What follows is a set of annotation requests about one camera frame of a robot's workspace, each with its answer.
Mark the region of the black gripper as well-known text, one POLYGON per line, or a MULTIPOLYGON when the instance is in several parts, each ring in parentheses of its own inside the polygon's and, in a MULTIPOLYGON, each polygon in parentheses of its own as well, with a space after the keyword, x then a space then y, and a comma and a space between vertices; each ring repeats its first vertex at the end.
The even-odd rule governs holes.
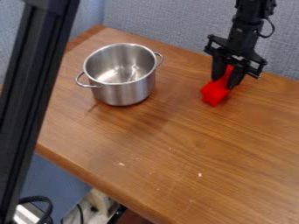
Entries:
POLYGON ((267 61, 255 52, 255 47, 263 24, 263 21, 253 24, 233 22, 227 38, 208 36, 204 52, 212 56, 211 78, 216 81, 228 66, 227 89, 239 85, 245 74, 256 79, 260 77, 267 61))

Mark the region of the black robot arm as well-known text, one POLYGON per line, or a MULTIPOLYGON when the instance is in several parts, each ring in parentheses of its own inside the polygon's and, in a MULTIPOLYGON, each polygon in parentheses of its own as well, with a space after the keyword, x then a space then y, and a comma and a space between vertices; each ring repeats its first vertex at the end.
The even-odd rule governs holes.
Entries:
POLYGON ((228 37, 208 36, 204 52, 212 57, 211 79, 217 81, 232 67, 225 89, 232 89, 245 75, 256 79, 260 77, 267 60, 255 48, 257 40, 268 39, 276 31, 269 19, 275 7, 276 0, 236 0, 228 37))

